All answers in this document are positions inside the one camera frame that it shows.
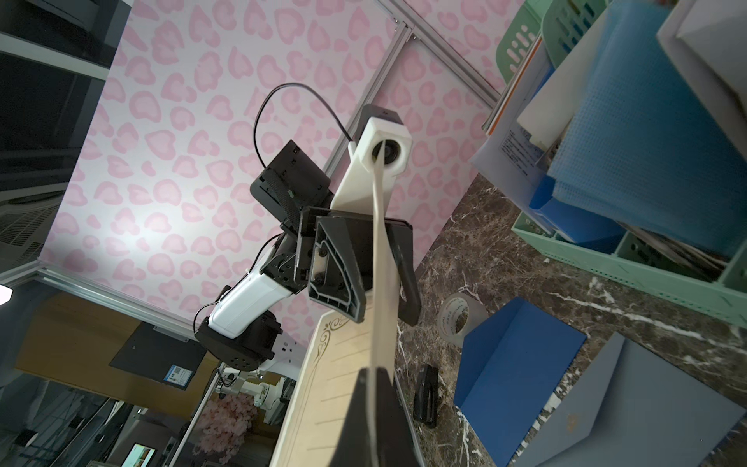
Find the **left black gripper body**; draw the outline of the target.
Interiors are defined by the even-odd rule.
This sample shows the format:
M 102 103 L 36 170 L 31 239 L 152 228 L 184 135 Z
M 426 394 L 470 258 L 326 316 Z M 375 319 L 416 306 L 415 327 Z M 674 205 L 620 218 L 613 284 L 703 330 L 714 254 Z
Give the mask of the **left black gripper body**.
M 352 249 L 363 288 L 371 290 L 373 217 L 320 207 L 308 207 L 301 213 L 299 227 L 282 237 L 261 273 L 291 292 L 300 292 L 309 285 L 320 286 L 324 292 L 342 289 L 344 267 L 336 265 L 333 258 L 337 249 L 322 245 L 329 238 L 322 229 L 334 225 L 344 228 L 342 240 Z

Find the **dark blue envelope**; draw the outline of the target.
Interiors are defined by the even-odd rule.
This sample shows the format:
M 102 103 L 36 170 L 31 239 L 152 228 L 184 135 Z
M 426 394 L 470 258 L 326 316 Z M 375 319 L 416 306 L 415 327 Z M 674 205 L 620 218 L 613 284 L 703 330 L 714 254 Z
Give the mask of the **dark blue envelope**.
M 510 463 L 586 340 L 521 298 L 466 336 L 453 402 L 495 465 Z

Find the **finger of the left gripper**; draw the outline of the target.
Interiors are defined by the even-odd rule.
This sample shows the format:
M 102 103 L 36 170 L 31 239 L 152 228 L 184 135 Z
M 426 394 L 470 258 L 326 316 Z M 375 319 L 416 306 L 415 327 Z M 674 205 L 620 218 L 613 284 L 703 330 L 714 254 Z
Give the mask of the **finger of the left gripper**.
M 410 224 L 387 224 L 386 233 L 400 277 L 398 317 L 410 326 L 418 325 L 422 310 L 414 266 L 414 234 Z
M 373 217 L 351 212 L 309 212 L 312 240 L 309 299 L 364 321 L 366 293 L 373 287 Z

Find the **cream lined letter paper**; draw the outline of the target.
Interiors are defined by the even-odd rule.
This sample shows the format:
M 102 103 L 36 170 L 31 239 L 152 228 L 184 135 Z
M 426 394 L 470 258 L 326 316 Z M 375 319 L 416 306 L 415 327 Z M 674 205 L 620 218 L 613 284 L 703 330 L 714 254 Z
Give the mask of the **cream lined letter paper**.
M 273 466 L 332 466 L 356 379 L 386 369 L 394 383 L 400 277 L 385 230 L 373 217 L 373 288 L 364 321 L 337 311 L 322 316 L 277 441 Z

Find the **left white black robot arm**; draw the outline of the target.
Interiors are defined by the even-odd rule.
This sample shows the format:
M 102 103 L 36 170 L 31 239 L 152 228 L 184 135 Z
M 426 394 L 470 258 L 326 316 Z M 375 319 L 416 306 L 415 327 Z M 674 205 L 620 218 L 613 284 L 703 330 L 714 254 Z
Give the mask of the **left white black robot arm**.
M 320 305 L 362 322 L 374 280 L 371 216 L 331 208 L 331 180 L 289 141 L 250 191 L 280 221 L 272 249 L 218 295 L 194 323 L 198 342 L 239 371 L 264 369 L 295 379 L 301 356 L 272 307 L 303 290 Z

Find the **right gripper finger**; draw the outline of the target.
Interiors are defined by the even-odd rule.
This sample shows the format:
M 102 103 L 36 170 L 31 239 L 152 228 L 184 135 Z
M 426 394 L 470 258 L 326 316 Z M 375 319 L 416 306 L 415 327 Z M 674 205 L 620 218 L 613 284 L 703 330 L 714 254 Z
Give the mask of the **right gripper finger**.
M 383 367 L 360 370 L 332 466 L 418 466 L 412 430 Z

